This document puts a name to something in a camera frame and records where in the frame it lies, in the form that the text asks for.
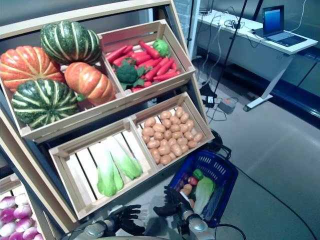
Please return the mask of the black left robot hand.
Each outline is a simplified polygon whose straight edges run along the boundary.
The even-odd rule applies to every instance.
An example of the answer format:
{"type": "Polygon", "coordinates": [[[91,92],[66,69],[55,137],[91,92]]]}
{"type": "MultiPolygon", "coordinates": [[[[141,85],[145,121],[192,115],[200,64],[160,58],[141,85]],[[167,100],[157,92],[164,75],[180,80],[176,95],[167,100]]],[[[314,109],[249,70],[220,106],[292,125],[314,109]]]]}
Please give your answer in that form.
{"type": "Polygon", "coordinates": [[[141,213],[141,204],[122,206],[112,211],[108,219],[113,224],[113,232],[116,233],[119,229],[124,230],[133,236],[142,236],[146,228],[135,224],[134,220],[138,219],[138,214],[141,213]]]}

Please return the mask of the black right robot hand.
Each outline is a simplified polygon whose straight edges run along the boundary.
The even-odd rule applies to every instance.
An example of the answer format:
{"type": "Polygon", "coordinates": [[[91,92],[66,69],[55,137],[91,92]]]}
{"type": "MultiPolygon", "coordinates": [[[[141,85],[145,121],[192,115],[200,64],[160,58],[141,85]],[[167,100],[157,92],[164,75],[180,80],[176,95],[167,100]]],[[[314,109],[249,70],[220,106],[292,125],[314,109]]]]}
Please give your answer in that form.
{"type": "Polygon", "coordinates": [[[165,204],[164,206],[155,206],[153,211],[160,217],[169,217],[174,214],[184,214],[185,212],[190,211],[191,214],[194,214],[194,211],[190,203],[183,197],[183,195],[172,188],[171,186],[166,185],[164,187],[165,193],[165,204]]]}

